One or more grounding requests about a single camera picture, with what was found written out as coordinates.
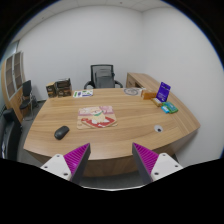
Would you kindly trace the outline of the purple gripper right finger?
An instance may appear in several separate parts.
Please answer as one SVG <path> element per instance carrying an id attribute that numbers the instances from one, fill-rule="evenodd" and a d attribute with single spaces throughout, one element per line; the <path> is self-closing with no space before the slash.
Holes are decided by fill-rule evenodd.
<path id="1" fill-rule="evenodd" d="M 182 169 L 182 166 L 167 153 L 157 154 L 137 143 L 132 144 L 132 153 L 144 184 L 149 184 Z"/>

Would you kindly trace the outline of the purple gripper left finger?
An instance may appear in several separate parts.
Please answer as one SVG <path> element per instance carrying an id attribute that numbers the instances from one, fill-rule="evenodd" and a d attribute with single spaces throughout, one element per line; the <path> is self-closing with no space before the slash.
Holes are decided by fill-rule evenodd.
<path id="1" fill-rule="evenodd" d="M 90 156 L 90 144 L 80 146 L 69 153 L 56 154 L 41 168 L 65 180 L 79 184 Z"/>

